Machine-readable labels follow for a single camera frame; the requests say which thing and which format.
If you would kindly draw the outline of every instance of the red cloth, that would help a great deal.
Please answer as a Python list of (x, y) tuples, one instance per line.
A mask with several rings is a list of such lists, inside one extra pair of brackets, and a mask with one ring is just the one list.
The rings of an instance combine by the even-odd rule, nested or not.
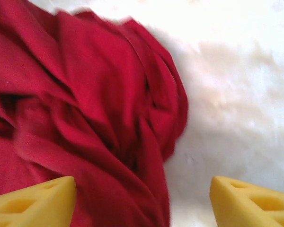
[(167, 227), (186, 120), (170, 54), (135, 21), (0, 0), (0, 194), (71, 175), (72, 227)]

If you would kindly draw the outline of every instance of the crumpled fabric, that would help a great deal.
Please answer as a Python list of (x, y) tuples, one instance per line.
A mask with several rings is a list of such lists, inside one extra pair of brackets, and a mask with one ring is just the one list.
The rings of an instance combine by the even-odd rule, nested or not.
[(168, 227), (163, 163), (187, 112), (170, 54), (134, 20), (0, 0), (0, 194), (70, 175), (72, 227)]

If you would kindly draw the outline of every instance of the white surface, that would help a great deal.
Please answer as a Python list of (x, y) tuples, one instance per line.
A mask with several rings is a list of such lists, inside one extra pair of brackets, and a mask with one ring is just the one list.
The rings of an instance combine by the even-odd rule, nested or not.
[(284, 0), (32, 0), (131, 15), (171, 52), (190, 114), (166, 164), (173, 227), (215, 227), (211, 177), (284, 192)]

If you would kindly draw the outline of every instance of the red fabric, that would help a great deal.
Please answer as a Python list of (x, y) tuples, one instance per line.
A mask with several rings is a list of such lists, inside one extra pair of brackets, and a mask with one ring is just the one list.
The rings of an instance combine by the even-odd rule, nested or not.
[(72, 227), (167, 227), (186, 120), (170, 54), (135, 21), (0, 0), (0, 194), (71, 175)]

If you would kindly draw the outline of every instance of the white fur rug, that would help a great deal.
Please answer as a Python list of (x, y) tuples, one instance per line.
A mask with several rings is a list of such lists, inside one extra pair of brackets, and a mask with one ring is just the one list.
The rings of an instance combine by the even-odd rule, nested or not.
[(31, 0), (131, 15), (171, 52), (189, 96), (166, 164), (173, 227), (215, 227), (211, 178), (284, 192), (284, 0)]

